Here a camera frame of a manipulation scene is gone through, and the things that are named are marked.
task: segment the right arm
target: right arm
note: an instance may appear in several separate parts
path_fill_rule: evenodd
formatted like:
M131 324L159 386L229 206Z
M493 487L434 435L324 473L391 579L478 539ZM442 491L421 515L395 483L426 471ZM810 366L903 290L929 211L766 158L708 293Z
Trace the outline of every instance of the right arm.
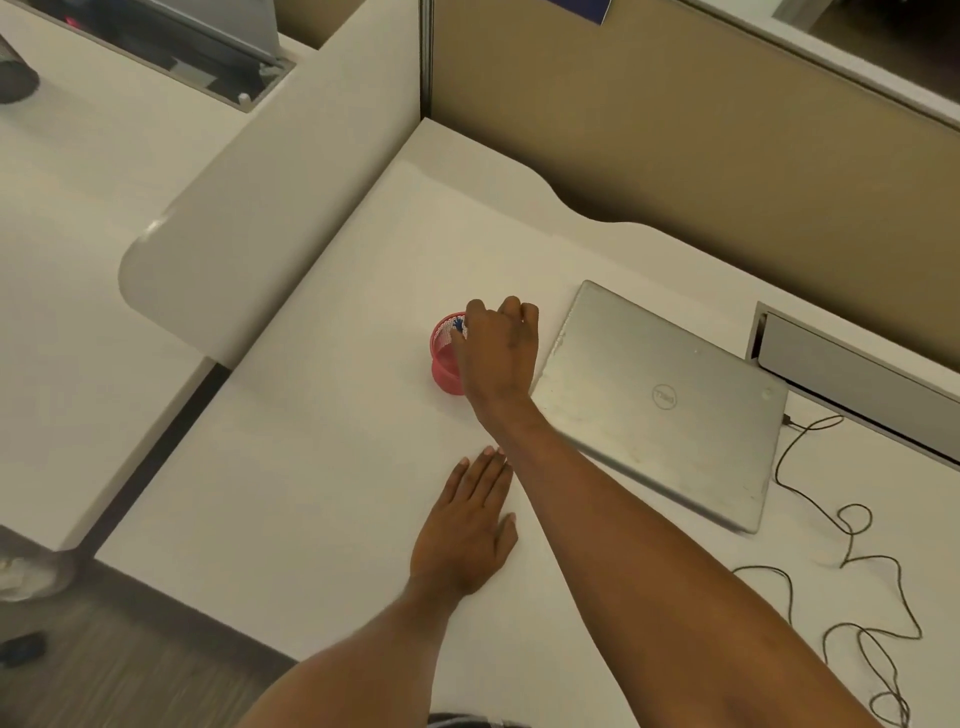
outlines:
M543 418L527 394L537 317L470 302L461 376L640 725L876 728L766 601Z

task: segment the dell logo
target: dell logo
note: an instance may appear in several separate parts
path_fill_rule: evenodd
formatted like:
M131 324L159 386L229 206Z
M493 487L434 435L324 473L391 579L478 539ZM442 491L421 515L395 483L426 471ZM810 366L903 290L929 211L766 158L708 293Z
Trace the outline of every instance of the dell logo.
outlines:
M677 393L669 384L658 384L653 392L654 404L660 409L673 409L677 406Z

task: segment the laptop charger cord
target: laptop charger cord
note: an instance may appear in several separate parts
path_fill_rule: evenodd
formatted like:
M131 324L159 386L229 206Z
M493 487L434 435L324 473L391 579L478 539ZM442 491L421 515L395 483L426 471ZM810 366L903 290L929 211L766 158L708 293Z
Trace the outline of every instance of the laptop charger cord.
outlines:
M806 493L787 485L783 479L780 477L780 470L783 465L783 461L786 459L786 456L793 450L793 448L809 433L811 432L821 432L823 430L832 429L842 424L846 420L842 415L830 415L828 417L821 418L810 425L799 425L794 422L788 415L783 415L783 426L790 427L798 432L797 436L793 441L786 447L783 451L780 459L777 461L777 465L774 468L774 482L780 486L783 490L789 491L795 496L799 496L810 503L814 508L820 511L830 523L841 533L847 537L847 550L844 553L843 559L841 559L838 569L843 569L850 564L855 564L857 562L864 561L887 561L890 562L896 567L897 570L897 591L900 596L900 603L903 606L903 609L906 611L906 614L910 617L910 621L913 624L913 631L908 634L901 632L894 632L888 629L881 629L879 627L866 627L862 624L857 624L856 622L851 621L841 621L832 625L820 639L820 651L821 656L824 660L824 663L829 665L828 658L828 641L831 636L843 629L853 630L856 636L857 647L860 650L860 655L863 657L864 662L870 667L871 671L876 675L876 677L883 683L884 690L875 693L871 696L870 700L867 703L867 707L870 709L870 712L874 717L887 725L895 726L896 728L908 728L910 725L911 710L910 704L906 701L906 698L903 697L903 693L900 690L900 671L897 668L897 664L894 662L893 658L890 656L890 653L883 647L880 643L879 638L887 637L894 640L910 640L910 641L919 641L924 638L924 630L920 626L920 622L917 620L917 617L914 615L913 610L910 608L909 602L907 602L906 593L903 590L903 565L900 561L887 554L869 554L866 556L854 556L853 555L853 545L856 541L856 537L870 530L871 526L874 524L874 512L870 509L869 506L864 505L863 503L847 503L844 506L841 506L837 509L836 513L831 515L828 513L816 500L808 496ZM860 511L865 517L866 522L859 526L855 527L850 521L850 516L852 511ZM777 567L765 565L765 564L751 564L748 566L737 567L733 570L733 573L742 573L744 571L771 571L778 576L780 576L787 585L788 590L788 600L787 600L787 609L786 609L786 620L793 626L793 606L794 606L794 587L793 579L790 578L790 574L779 569ZM871 657L868 648L873 646L878 650L879 655L874 654L873 658ZM886 664L888 675L884 675L880 670L878 662L883 662ZM882 703L889 702L893 700L896 704L896 708L891 710L891 708L884 709Z

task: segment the fingers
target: fingers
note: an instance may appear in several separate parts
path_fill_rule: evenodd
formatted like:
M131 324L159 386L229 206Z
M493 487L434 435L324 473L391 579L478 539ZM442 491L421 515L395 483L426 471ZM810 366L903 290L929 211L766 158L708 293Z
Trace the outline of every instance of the fingers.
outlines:
M477 481L477 487L473 490L472 498L478 505L482 506L486 502L487 496L493 490L497 479L503 473L506 462L507 456L503 454L503 451L500 451L494 455L490 463L487 464L487 469L480 475L480 480Z
M523 323L526 324L536 336L538 328L540 327L540 309L532 303L525 303L520 307L520 316L523 319Z
M510 552L514 550L519 535L516 533L516 515L507 514L496 534L496 543L493 546L493 558L496 560L496 567L502 568L507 563Z
M460 462L453 467L453 470L450 472L450 477L446 479L444 489L440 492L440 497L437 498L437 503L434 505L434 510L443 505L447 505L453 500L453 496L457 492L457 486L460 485L460 481L463 480L469 466L469 459L463 457L460 459Z
M457 492L453 495L454 501L467 500L473 495L473 491L480 481L480 476L490 465L491 460L493 460L493 448L486 447L483 452L477 455L477 459L473 461L473 465L467 469L466 474L461 479L460 485L457 486Z
M450 344L453 346L453 355L457 357L457 371L464 370L464 356L466 355L467 338L456 328L450 330Z
M500 510L510 493L510 484L513 480L514 469L510 465L504 465L500 475L493 482L493 487L490 489L487 499L484 501L484 508L489 510L496 519L500 518Z
M520 321L520 299L516 296L508 296L503 300L498 309L502 313L516 322Z
M482 317L487 313L487 305L480 299L473 299L467 304L467 328L470 327L470 317Z

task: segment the silver laptop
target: silver laptop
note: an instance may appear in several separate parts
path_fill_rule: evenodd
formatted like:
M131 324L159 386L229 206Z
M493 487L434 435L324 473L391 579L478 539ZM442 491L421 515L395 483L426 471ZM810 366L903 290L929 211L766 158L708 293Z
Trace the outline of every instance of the silver laptop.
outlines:
M779 379L586 280L533 398L584 452L756 533L786 393Z

